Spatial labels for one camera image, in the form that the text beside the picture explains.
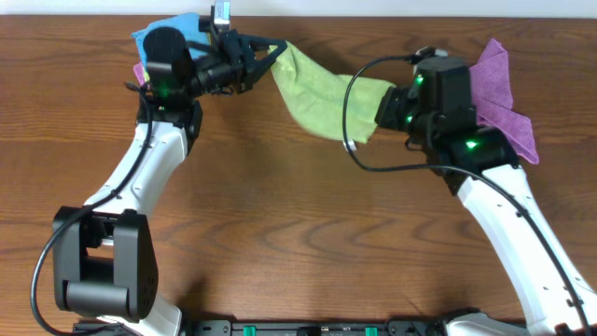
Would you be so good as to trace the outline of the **light green cloth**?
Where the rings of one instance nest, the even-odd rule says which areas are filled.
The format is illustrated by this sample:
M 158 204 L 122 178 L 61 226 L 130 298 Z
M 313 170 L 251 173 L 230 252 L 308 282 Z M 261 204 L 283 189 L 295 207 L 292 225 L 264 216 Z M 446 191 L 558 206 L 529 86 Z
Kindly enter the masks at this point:
M 342 123 L 348 138 L 365 144 L 374 134 L 375 116 L 387 90 L 385 80 L 360 77 L 350 86 L 349 75 L 336 75 L 291 43 L 271 67 L 271 73 L 294 121 L 305 131 L 341 141 Z

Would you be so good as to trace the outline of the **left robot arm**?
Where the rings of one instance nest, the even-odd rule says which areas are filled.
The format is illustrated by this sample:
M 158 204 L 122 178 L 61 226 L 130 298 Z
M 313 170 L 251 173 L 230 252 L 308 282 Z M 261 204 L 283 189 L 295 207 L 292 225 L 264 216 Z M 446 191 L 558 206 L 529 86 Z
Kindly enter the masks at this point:
M 142 48 L 147 82 L 132 143 L 104 185 L 79 207 L 61 208 L 44 254 L 53 258 L 54 298 L 88 316 L 83 335 L 177 335 L 181 310 L 158 292 L 148 220 L 170 176 L 197 139 L 206 94 L 250 91 L 285 51 L 280 39 L 202 30 L 207 43 L 173 27 L 151 30 Z

